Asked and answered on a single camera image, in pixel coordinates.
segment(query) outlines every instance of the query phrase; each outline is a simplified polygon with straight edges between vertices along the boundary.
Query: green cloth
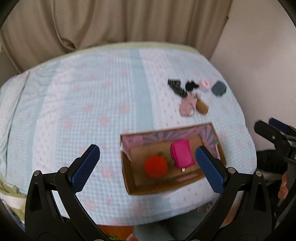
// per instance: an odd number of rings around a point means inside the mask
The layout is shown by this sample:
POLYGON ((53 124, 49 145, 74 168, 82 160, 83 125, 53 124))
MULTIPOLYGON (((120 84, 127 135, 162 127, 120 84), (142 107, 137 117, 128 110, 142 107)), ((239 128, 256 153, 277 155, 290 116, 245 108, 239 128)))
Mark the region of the green cloth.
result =
POLYGON ((95 50, 113 50, 113 49, 130 49, 130 48, 167 48, 167 49, 174 49, 174 50, 183 50, 183 51, 188 51, 193 53, 198 52, 195 48, 187 45, 182 45, 182 44, 171 44, 166 42, 150 42, 150 41, 124 42, 124 43, 106 44, 101 46, 90 47, 87 49, 77 50, 68 54, 63 54, 56 58, 52 58, 48 61, 45 61, 45 63, 56 61, 57 59, 63 59, 75 54, 93 52, 95 50))
POLYGON ((27 196, 22 194, 16 186, 0 181, 0 199, 6 208, 9 207, 22 222, 25 221, 26 198, 27 196))

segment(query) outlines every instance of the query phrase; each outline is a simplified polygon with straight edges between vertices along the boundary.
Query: metal screw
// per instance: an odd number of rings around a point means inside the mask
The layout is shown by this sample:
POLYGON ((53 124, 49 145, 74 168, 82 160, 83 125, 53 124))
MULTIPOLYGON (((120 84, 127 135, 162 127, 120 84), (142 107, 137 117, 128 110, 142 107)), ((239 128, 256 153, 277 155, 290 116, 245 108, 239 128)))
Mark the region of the metal screw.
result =
POLYGON ((262 176, 262 172, 256 171, 256 175, 259 176, 259 177, 261 177, 262 176))
POLYGON ((233 167, 230 167, 230 168, 228 168, 228 172, 233 174, 233 173, 235 173, 235 169, 233 167))
POLYGON ((34 171, 33 176, 38 176, 40 174, 39 170, 34 171))
POLYGON ((65 173, 68 170, 67 167, 61 167, 61 169, 59 170, 61 173, 65 173))

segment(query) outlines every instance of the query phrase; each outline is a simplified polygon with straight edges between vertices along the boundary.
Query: pink hair tie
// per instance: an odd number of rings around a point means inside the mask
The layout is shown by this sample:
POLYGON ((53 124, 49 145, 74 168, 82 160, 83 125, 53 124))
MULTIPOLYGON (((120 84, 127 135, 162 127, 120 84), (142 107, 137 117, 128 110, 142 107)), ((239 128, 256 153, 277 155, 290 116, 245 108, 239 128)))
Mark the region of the pink hair tie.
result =
POLYGON ((200 80, 200 90, 203 92, 208 91, 211 88, 210 82, 206 79, 201 79, 200 80))

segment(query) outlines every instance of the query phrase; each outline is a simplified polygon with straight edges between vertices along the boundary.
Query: blue gripper pad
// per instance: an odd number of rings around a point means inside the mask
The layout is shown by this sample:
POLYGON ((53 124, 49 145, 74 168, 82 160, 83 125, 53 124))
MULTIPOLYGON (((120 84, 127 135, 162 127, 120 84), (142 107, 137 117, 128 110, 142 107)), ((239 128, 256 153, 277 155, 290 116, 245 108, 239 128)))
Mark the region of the blue gripper pad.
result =
POLYGON ((274 118, 270 118, 268 121, 268 124, 270 124, 271 126, 277 128, 278 130, 284 132, 285 134, 287 134, 290 130, 290 127, 274 118))
POLYGON ((196 149, 195 159, 198 165, 200 166, 202 172, 204 173, 206 179, 208 180, 209 184, 211 185, 213 191, 215 193, 219 193, 220 195, 222 195, 222 193, 224 192, 225 178, 217 170, 216 166, 213 164, 209 156, 205 153, 205 150, 203 150, 203 148, 202 146, 200 146, 196 149))
POLYGON ((97 145, 90 145, 84 154, 77 158, 69 167, 68 177, 71 182, 73 193, 81 192, 89 176, 100 159, 100 148, 97 145))

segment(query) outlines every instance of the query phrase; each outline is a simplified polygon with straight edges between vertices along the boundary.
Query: open cardboard box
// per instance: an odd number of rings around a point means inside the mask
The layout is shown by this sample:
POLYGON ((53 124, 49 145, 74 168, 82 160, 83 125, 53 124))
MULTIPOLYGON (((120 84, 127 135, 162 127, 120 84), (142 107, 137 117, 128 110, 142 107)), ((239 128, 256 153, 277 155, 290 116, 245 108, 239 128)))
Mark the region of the open cardboard box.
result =
POLYGON ((175 165, 170 165, 168 172, 161 178, 150 178, 145 174, 143 169, 145 160, 148 157, 156 156, 160 151, 164 153, 167 160, 170 160, 170 145, 177 139, 189 140, 194 160, 196 148, 205 145, 214 157, 219 157, 221 162, 226 165, 223 150, 211 123, 121 135, 122 172, 128 194, 142 195, 165 191, 195 182, 204 177, 197 163, 185 168, 183 172, 175 165))

